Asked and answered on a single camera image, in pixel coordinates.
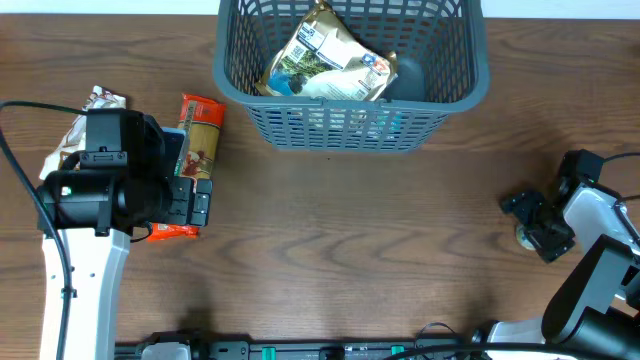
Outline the green lid jar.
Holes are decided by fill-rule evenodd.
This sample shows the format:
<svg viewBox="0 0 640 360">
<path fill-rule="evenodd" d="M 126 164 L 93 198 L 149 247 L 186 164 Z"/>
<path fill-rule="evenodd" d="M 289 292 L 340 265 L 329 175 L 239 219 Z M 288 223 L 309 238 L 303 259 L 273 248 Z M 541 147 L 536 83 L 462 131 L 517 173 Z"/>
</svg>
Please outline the green lid jar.
<svg viewBox="0 0 640 360">
<path fill-rule="evenodd" d="M 526 233 L 526 229 L 522 224 L 516 226 L 516 228 L 515 228 L 515 236 L 516 236 L 517 242 L 523 248 L 525 248 L 526 250 L 529 250 L 529 251 L 534 251 L 535 250 L 535 247 L 532 244 L 529 236 Z"/>
</svg>

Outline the San Remo spaghetti packet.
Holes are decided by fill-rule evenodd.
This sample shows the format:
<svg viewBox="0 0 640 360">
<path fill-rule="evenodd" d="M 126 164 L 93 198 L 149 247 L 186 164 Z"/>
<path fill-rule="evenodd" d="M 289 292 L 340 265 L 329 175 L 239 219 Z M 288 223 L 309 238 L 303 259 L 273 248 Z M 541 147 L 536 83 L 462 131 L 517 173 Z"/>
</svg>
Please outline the San Remo spaghetti packet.
<svg viewBox="0 0 640 360">
<path fill-rule="evenodd" d="M 171 174 L 173 185 L 185 178 L 193 180 L 192 220 L 196 225 L 154 223 L 149 242 L 184 236 L 197 238 L 200 228 L 208 223 L 213 191 L 211 176 L 226 106 L 215 100 L 182 94 L 177 128 L 164 128 L 164 171 Z"/>
</svg>

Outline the gold coffee bag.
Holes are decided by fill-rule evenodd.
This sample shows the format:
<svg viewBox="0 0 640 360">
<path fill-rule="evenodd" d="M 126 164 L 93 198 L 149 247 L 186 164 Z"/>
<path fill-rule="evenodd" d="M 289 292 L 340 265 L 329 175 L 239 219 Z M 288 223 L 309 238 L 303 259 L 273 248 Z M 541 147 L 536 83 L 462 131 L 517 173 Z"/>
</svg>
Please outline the gold coffee bag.
<svg viewBox="0 0 640 360">
<path fill-rule="evenodd" d="M 264 96 L 375 101 L 397 78 L 397 56 L 361 45 L 325 1 L 317 1 L 266 67 Z"/>
</svg>

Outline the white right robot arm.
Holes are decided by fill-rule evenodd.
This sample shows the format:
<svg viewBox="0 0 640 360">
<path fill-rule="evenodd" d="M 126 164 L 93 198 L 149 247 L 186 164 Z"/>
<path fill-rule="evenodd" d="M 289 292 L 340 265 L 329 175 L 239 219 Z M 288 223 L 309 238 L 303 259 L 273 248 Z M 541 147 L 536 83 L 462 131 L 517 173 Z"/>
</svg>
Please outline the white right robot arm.
<svg viewBox="0 0 640 360">
<path fill-rule="evenodd" d="M 627 198 L 599 182 L 606 162 L 588 150 L 569 151 L 549 193 L 530 189 L 501 201 L 501 210 L 518 221 L 518 241 L 544 262 L 574 247 L 584 255 L 542 316 L 496 322 L 476 330 L 473 341 L 559 345 L 569 359 L 579 351 L 638 358 L 639 318 L 611 303 L 639 307 L 639 231 Z"/>
</svg>

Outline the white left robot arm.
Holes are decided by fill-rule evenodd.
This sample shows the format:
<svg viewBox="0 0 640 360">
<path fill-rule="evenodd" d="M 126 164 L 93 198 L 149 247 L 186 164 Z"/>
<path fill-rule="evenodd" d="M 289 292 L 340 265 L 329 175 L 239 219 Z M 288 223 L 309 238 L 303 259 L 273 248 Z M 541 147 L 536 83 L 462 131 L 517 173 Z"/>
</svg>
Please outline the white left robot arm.
<svg viewBox="0 0 640 360">
<path fill-rule="evenodd" d="M 147 114 L 93 109 L 85 147 L 38 187 L 46 269 L 42 359 L 111 359 L 135 228 L 204 227 L 212 183 L 177 175 L 189 137 Z"/>
</svg>

